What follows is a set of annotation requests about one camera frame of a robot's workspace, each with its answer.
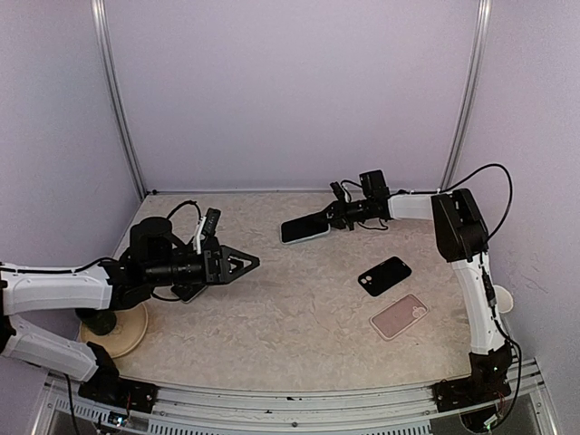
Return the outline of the black phone silver edge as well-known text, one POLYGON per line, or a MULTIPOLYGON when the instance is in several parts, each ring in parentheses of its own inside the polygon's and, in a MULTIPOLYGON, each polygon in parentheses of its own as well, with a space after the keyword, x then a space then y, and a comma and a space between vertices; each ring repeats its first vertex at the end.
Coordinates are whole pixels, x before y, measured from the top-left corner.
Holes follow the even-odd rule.
POLYGON ((180 302, 187 304, 201 295, 207 288, 203 284, 176 284, 170 290, 180 302))

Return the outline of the black phone case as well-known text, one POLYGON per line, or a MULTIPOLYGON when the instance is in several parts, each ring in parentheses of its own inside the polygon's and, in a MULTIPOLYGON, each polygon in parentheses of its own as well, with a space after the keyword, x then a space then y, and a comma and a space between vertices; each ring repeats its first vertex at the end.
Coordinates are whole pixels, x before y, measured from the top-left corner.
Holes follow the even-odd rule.
POLYGON ((358 284, 372 297, 378 297, 411 275, 411 268, 392 256, 358 276, 358 284))

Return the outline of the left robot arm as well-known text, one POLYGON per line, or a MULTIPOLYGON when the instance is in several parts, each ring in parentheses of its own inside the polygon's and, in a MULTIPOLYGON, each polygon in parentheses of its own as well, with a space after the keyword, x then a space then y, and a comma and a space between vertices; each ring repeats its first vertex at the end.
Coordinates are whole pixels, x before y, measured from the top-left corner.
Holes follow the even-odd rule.
POLYGON ((202 217, 192 240, 182 241, 168 217, 146 217, 130 229, 120 258, 103 257, 76 268, 1 266, 1 354, 90 384, 115 403, 127 384, 97 343, 78 343, 26 321, 28 312, 75 309, 86 324, 125 311, 161 287, 228 285, 260 265, 256 256, 219 243, 219 210, 202 217))

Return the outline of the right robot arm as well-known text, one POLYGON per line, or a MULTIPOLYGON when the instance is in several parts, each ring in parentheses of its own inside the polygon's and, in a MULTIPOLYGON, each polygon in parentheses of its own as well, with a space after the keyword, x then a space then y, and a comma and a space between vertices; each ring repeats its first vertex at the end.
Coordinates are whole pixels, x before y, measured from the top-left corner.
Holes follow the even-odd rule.
POLYGON ((362 199, 348 200, 339 182, 331 188, 335 200, 314 213, 314 220, 326 227, 352 230, 369 219, 433 223, 436 247, 459 280, 468 314, 470 376, 463 383, 464 395, 482 402, 500 391, 516 345, 502 324, 490 273, 488 242, 496 232, 488 230, 471 191, 456 183, 446 189, 392 193, 379 169, 360 176, 362 199))

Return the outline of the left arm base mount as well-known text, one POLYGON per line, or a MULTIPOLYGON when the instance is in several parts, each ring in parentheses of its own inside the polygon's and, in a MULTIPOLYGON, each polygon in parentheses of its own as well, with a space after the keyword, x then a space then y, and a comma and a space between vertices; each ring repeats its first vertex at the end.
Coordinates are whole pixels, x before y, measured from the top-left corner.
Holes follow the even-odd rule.
POLYGON ((159 387, 121 377, 95 376, 83 382, 78 394, 89 400, 126 411, 151 414, 158 397, 159 387))

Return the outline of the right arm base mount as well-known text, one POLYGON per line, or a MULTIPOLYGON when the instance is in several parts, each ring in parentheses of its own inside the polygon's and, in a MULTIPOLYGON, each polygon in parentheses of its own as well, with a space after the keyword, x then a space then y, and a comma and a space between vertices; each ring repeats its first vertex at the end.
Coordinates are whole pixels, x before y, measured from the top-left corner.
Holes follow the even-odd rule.
POLYGON ((499 400, 512 392, 507 381, 483 384, 472 381, 470 377, 436 382, 431 386, 431 390, 438 412, 454 411, 499 400))

